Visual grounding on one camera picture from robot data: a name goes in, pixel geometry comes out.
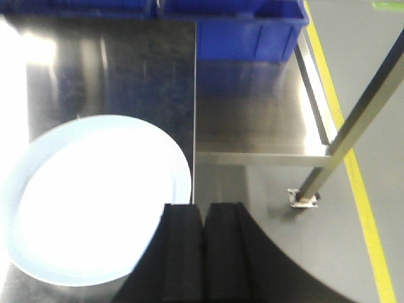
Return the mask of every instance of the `blue bin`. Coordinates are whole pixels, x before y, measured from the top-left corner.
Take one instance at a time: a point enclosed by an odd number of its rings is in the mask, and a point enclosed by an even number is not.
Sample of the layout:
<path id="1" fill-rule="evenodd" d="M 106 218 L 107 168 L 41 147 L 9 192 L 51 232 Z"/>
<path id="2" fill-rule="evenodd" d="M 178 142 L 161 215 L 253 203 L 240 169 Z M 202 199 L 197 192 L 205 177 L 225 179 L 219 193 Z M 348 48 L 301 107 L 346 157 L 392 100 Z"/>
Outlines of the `blue bin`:
<path id="1" fill-rule="evenodd" d="M 154 0 L 8 0 L 0 11 L 14 14 L 67 17 L 150 19 L 155 17 Z"/>
<path id="2" fill-rule="evenodd" d="M 163 0 L 160 18 L 198 25 L 198 59 L 287 61 L 309 17 L 301 0 Z"/>

